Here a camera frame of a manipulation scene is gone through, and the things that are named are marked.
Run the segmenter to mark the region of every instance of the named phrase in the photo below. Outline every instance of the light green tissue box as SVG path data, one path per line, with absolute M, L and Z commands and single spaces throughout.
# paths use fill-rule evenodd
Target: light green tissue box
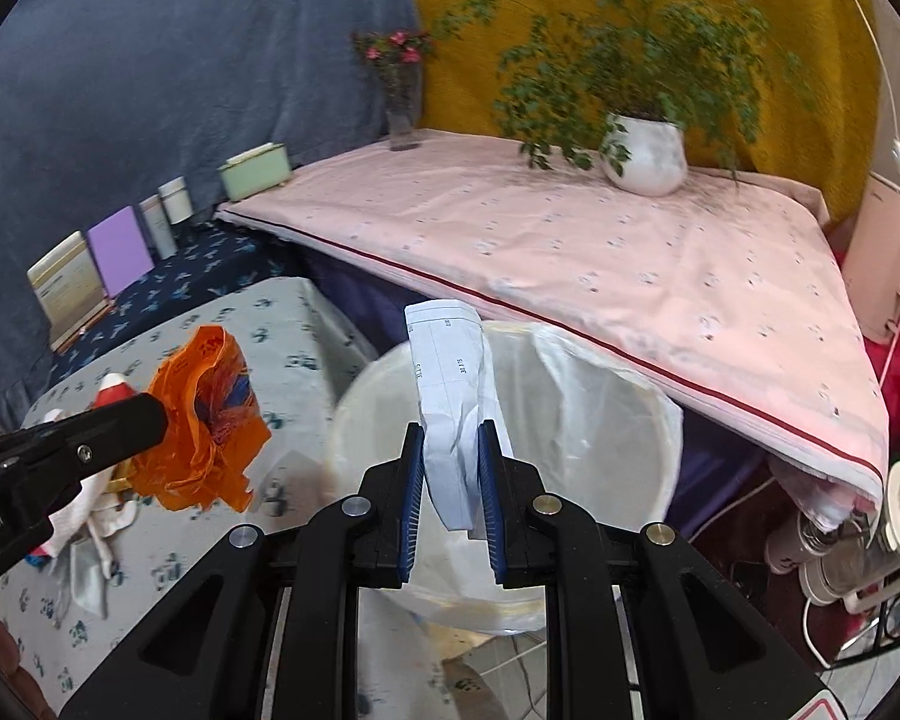
M 220 167 L 226 194 L 234 202 L 289 181 L 292 175 L 283 143 L 264 143 L 231 157 Z

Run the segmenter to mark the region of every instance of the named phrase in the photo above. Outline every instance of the white ceramic vase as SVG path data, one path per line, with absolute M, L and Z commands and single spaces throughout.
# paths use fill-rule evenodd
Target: white ceramic vase
M 607 116 L 616 119 L 625 132 L 607 135 L 626 146 L 631 156 L 623 163 L 624 175 L 601 157 L 607 178 L 626 191 L 647 197 L 660 197 L 677 189 L 687 177 L 687 159 L 683 151 L 683 130 L 668 122 L 648 122 L 629 116 Z

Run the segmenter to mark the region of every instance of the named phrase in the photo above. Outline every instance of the crumpled orange bag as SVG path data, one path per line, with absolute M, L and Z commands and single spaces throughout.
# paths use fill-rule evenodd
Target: crumpled orange bag
M 246 509 L 252 495 L 244 470 L 271 432 L 233 336 L 216 324 L 197 328 L 160 365 L 149 393 L 167 411 L 167 435 L 133 458 L 130 485 L 172 512 L 194 504 L 206 509 L 216 498 Z

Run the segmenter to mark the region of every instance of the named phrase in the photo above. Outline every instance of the white trash bag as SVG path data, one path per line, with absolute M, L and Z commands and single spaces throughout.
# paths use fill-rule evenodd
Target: white trash bag
M 497 394 L 519 460 L 597 522 L 637 531 L 663 519 L 679 475 L 682 412 L 650 380 L 551 325 L 484 322 Z M 372 362 L 338 405 L 327 469 L 336 498 L 399 457 L 420 419 L 407 343 Z M 423 495 L 416 560 L 396 603 L 434 623 L 509 635 L 546 624 L 543 589 L 493 581 L 487 543 L 447 532 Z

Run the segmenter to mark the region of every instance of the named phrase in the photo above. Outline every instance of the yellow backdrop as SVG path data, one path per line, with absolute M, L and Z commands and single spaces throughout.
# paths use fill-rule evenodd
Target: yellow backdrop
M 423 23 L 459 1 L 418 0 Z M 573 0 L 523 1 L 550 12 L 573 7 Z M 770 20 L 773 39 L 802 59 L 816 105 L 806 110 L 781 79 L 764 100 L 763 134 L 753 146 L 741 146 L 744 165 L 819 187 L 839 221 L 856 210 L 871 162 L 879 89 L 876 54 L 852 0 L 753 1 Z M 869 12 L 869 0 L 861 2 Z M 439 46 L 427 67 L 422 124 L 499 134 L 492 111 L 500 88 L 497 57 L 526 34 L 526 16 L 506 10 L 489 28 L 470 26 L 463 41 Z M 694 164 L 713 164 L 697 143 L 688 143 L 688 154 Z

